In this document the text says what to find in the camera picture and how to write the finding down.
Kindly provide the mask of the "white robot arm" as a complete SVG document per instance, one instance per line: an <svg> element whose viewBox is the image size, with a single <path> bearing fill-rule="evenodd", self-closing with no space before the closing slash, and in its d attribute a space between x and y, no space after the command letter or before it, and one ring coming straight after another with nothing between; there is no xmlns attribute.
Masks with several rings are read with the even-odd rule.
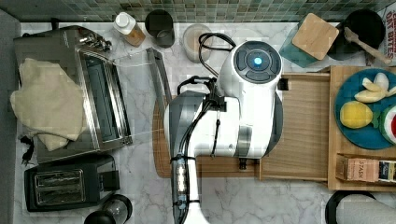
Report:
<svg viewBox="0 0 396 224"><path fill-rule="evenodd" d="M245 41L231 50L217 77L191 77L207 93L179 91L166 107L164 133L170 154L175 224L207 224L200 205L197 158L259 159L282 134L276 93L283 70L276 49Z"/></svg>

